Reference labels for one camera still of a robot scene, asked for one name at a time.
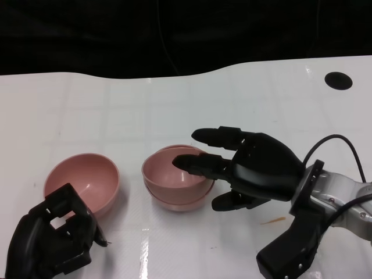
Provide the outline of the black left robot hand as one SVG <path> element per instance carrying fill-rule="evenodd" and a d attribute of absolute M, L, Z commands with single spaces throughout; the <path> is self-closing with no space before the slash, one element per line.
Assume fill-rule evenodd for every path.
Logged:
<path fill-rule="evenodd" d="M 93 243 L 108 242 L 94 216 L 69 183 L 23 216 L 11 239 L 5 278 L 54 278 L 91 263 Z"/>

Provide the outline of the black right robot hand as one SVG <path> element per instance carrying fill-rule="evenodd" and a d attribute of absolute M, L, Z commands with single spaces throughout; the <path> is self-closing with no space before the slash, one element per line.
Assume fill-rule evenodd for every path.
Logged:
<path fill-rule="evenodd" d="M 227 212 L 253 209 L 270 200 L 290 201 L 305 167 L 279 140 L 240 128 L 200 128 L 192 138 L 208 146 L 234 151 L 232 159 L 200 153 L 178 155 L 172 164 L 189 174 L 230 184 L 230 192 L 215 197 L 212 209 Z"/>

